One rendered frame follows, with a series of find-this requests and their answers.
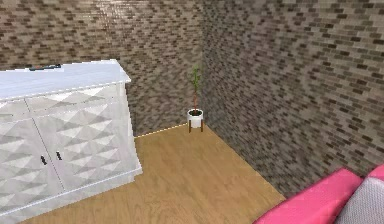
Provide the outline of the house plant in white pot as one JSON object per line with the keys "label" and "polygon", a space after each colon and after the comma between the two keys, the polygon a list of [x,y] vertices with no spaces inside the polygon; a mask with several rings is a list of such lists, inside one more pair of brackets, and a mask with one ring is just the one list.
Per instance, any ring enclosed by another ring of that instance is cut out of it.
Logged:
{"label": "house plant in white pot", "polygon": [[199,128],[203,130],[204,127],[204,113],[201,109],[198,109],[197,99],[198,99],[198,86],[201,78],[199,66],[196,65],[192,70],[192,80],[193,85],[193,108],[187,111],[187,120],[188,120],[188,131],[191,132],[193,128]]}

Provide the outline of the white sideboard cupboard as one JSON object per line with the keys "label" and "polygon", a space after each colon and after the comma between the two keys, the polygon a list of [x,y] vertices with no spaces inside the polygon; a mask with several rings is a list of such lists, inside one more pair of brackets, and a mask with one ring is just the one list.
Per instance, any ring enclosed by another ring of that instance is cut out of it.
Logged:
{"label": "white sideboard cupboard", "polygon": [[0,224],[132,182],[142,172],[115,59],[0,71]]}

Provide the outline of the pink sofa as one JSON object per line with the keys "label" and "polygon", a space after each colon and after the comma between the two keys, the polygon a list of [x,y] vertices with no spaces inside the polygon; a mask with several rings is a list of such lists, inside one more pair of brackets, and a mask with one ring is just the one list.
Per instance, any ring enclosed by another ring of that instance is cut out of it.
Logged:
{"label": "pink sofa", "polygon": [[252,224],[333,224],[363,181],[340,168],[282,201]]}

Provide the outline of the black remote control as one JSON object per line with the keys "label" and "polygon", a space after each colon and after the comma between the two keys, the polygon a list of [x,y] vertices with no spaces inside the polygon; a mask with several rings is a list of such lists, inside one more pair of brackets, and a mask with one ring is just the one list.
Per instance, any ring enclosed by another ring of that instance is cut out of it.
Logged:
{"label": "black remote control", "polygon": [[35,66],[28,68],[29,71],[41,71],[41,70],[48,70],[48,69],[57,69],[61,68],[61,64],[54,64],[54,65],[45,65],[45,66]]}

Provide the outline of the grey cushion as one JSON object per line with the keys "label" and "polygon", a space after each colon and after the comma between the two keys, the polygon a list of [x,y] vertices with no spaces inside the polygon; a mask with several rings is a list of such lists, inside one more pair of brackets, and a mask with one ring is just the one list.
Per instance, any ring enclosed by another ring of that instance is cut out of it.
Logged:
{"label": "grey cushion", "polygon": [[384,224],[384,181],[366,178],[343,207],[334,224]]}

